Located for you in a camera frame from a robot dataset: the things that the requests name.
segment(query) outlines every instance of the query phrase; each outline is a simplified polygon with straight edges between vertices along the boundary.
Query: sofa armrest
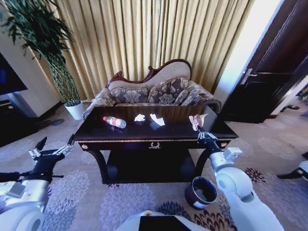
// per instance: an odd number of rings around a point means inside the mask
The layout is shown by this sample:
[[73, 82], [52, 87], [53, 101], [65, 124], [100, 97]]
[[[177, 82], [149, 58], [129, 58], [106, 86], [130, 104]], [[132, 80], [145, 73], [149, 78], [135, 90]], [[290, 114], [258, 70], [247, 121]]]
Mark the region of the sofa armrest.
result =
[[190, 81], [187, 87], [189, 94], [182, 106], [208, 105], [214, 112], [218, 113], [221, 109], [221, 101], [201, 85]]
[[114, 106], [116, 105], [116, 103], [116, 99], [111, 95], [110, 90], [108, 88], [105, 88], [96, 95], [93, 102], [82, 114], [82, 117], [83, 119], [86, 119], [90, 112], [93, 110], [93, 108], [96, 106]]

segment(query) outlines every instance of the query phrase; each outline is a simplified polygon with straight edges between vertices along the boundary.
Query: dark wooden door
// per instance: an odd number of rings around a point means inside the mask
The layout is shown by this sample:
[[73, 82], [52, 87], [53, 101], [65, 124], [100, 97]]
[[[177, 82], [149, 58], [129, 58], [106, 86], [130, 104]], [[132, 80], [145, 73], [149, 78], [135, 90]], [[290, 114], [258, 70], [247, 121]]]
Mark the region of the dark wooden door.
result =
[[308, 0], [285, 0], [223, 107], [222, 117], [263, 122], [308, 73], [307, 55]]

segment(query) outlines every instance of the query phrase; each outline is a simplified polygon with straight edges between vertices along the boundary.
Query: bamboo plant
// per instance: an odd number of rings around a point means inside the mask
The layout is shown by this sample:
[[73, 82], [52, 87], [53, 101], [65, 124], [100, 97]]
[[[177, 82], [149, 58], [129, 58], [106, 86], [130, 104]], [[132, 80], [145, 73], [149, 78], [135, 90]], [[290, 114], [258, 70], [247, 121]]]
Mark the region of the bamboo plant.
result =
[[308, 101], [308, 84], [301, 90], [299, 99], [300, 101]]
[[61, 100], [65, 106], [80, 103], [74, 80], [66, 69], [62, 51], [69, 48], [65, 40], [73, 41], [71, 30], [64, 22], [48, 10], [48, 2], [58, 7], [51, 0], [4, 0], [0, 2], [9, 12], [2, 24], [15, 44], [16, 38], [23, 38], [27, 47], [39, 53], [51, 69], [51, 75]]

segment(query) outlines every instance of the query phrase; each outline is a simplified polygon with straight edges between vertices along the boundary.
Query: coffee table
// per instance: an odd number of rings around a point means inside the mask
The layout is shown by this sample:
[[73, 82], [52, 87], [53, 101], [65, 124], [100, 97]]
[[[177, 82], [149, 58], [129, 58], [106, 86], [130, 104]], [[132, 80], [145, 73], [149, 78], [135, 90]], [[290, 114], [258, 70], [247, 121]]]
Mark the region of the coffee table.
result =
[[[138, 114], [146, 120], [134, 122]], [[150, 114], [162, 117], [165, 125], [157, 125]], [[189, 182], [202, 174], [206, 162], [201, 155], [195, 166], [188, 151], [203, 148], [189, 120], [196, 114], [207, 114], [203, 128], [218, 138], [221, 148], [238, 137], [208, 106], [103, 106], [91, 111], [75, 142], [95, 157], [103, 184]], [[103, 116], [124, 119], [127, 126], [108, 125]], [[100, 150], [111, 150], [107, 162]]]

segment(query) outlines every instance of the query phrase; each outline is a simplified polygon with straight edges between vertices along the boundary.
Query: white plant pot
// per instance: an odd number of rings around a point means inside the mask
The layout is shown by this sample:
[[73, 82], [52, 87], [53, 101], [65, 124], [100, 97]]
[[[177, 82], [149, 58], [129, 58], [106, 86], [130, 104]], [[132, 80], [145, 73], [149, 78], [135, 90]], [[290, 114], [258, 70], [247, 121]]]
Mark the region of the white plant pot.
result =
[[67, 110], [69, 111], [69, 113], [72, 115], [72, 117], [75, 119], [75, 120], [80, 120], [82, 119], [82, 113], [83, 113], [83, 104], [82, 102], [80, 102], [80, 104], [77, 104], [75, 106], [71, 106], [71, 107], [67, 107]]

